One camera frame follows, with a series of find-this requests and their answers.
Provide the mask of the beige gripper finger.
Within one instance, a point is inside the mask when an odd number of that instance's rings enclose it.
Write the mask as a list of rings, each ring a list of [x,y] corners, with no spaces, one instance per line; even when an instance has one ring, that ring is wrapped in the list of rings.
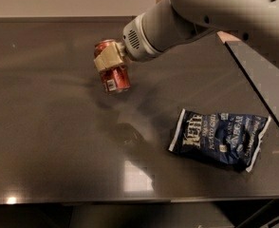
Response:
[[[116,41],[102,41],[95,46],[94,64],[99,72],[123,64],[120,47],[121,45]]]

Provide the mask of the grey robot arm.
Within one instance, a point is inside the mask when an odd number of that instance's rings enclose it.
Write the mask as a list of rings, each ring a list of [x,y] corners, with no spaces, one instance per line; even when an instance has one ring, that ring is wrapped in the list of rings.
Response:
[[[226,31],[279,68],[279,0],[160,0],[94,60],[96,69],[153,60],[170,48]]]

